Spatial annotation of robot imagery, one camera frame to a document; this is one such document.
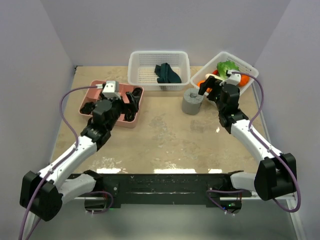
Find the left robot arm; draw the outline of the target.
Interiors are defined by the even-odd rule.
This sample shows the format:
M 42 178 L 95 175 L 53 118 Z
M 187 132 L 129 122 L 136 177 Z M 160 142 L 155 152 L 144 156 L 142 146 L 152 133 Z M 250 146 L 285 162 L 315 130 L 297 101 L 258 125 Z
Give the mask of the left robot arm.
M 95 103 L 92 117 L 75 143 L 53 163 L 37 173 L 29 171 L 22 179 L 19 203 L 44 221 L 52 220 L 62 206 L 81 195 L 99 196 L 104 181 L 92 170 L 69 180 L 72 172 L 95 154 L 111 137 L 111 131 L 122 114 L 133 115 L 139 110 L 140 97 L 127 92 L 125 103 L 120 97 L 103 97 Z

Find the dark green tie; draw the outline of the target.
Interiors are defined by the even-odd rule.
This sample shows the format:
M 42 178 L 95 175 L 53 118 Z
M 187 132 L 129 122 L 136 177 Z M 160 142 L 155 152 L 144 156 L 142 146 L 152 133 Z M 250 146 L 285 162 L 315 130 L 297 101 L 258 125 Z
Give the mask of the dark green tie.
M 182 80 L 179 75 L 174 72 L 168 63 L 156 65 L 154 73 L 157 75 L 158 84 L 181 84 Z

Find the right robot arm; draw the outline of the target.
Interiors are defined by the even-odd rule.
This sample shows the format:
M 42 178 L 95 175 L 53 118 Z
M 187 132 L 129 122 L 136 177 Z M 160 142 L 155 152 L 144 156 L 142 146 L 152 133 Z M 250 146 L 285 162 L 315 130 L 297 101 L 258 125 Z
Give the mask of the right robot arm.
M 199 85 L 199 95 L 210 89 L 207 98 L 216 104 L 220 125 L 240 141 L 258 162 L 256 173 L 234 172 L 223 183 L 223 192 L 230 197 L 240 190 L 256 192 L 268 201 L 296 193 L 301 196 L 297 181 L 296 159 L 291 153 L 282 153 L 256 131 L 252 121 L 239 108 L 240 89 L 236 84 L 208 74 Z

